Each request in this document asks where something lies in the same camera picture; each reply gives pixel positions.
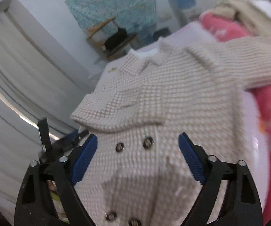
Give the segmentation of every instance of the black bag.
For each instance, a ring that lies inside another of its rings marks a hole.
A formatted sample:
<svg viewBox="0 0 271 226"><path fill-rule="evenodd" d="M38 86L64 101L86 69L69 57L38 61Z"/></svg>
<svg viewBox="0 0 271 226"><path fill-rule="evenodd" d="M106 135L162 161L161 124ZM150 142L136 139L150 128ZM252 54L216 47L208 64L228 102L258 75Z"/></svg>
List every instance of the black bag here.
<svg viewBox="0 0 271 226"><path fill-rule="evenodd" d="M116 46L118 46L127 37L127 30L124 28L118 28L118 32L113 34L108 38L104 44L105 48L112 51Z"/></svg>

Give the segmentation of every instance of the button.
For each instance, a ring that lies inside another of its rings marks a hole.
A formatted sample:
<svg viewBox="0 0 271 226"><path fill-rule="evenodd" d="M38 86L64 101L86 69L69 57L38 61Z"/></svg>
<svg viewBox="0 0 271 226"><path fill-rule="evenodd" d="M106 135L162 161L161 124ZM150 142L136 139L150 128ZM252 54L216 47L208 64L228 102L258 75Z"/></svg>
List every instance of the button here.
<svg viewBox="0 0 271 226"><path fill-rule="evenodd" d="M118 143L118 144L116 145L116 151L117 151L118 153L122 152L123 149L124 149L124 144L123 144L123 143Z"/></svg>
<svg viewBox="0 0 271 226"><path fill-rule="evenodd" d="M129 226L141 226L142 222L139 219L132 218L128 222Z"/></svg>
<svg viewBox="0 0 271 226"><path fill-rule="evenodd" d="M144 149L146 149L146 150L151 149L151 147L153 145L154 145L154 143L153 143L153 138L152 137L145 138L145 140L143 142Z"/></svg>
<svg viewBox="0 0 271 226"><path fill-rule="evenodd" d="M117 218L117 213L114 211L111 211L105 214L105 219L109 222L114 221L116 218Z"/></svg>

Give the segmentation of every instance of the water bottle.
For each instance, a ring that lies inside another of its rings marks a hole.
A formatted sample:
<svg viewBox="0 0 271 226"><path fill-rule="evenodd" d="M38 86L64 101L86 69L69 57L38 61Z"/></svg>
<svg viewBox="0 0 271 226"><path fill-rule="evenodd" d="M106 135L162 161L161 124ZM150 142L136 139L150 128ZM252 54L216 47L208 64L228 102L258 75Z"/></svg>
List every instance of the water bottle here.
<svg viewBox="0 0 271 226"><path fill-rule="evenodd" d="M196 0L168 0L178 17L181 26L198 20L201 10L196 6Z"/></svg>

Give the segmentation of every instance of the white knit sweater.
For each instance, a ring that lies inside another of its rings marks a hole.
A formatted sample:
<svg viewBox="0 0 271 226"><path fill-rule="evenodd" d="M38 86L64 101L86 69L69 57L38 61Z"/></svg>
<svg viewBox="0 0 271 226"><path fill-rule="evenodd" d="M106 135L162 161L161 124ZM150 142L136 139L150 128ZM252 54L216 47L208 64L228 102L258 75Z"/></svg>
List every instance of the white knit sweater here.
<svg viewBox="0 0 271 226"><path fill-rule="evenodd" d="M129 54L118 76L86 95L72 119L98 137L98 148L75 189L97 226L180 225L201 186L180 152L178 136L220 160L251 164L240 91L271 84L271 40L255 37L176 49L138 59ZM143 141L152 137L146 150ZM116 152L117 143L124 150ZM224 191L211 215L216 219ZM114 211L114 222L105 213Z"/></svg>

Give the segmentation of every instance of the blue patterned fabric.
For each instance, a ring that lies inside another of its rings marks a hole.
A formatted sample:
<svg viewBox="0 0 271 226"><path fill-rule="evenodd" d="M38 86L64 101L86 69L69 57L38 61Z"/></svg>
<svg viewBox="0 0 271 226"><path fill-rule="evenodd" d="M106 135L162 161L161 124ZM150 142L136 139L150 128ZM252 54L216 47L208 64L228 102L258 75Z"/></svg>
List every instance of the blue patterned fabric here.
<svg viewBox="0 0 271 226"><path fill-rule="evenodd" d="M66 4L82 30L113 16L128 33L139 32L156 23L155 0L67 0ZM103 31L112 35L116 27L109 23Z"/></svg>

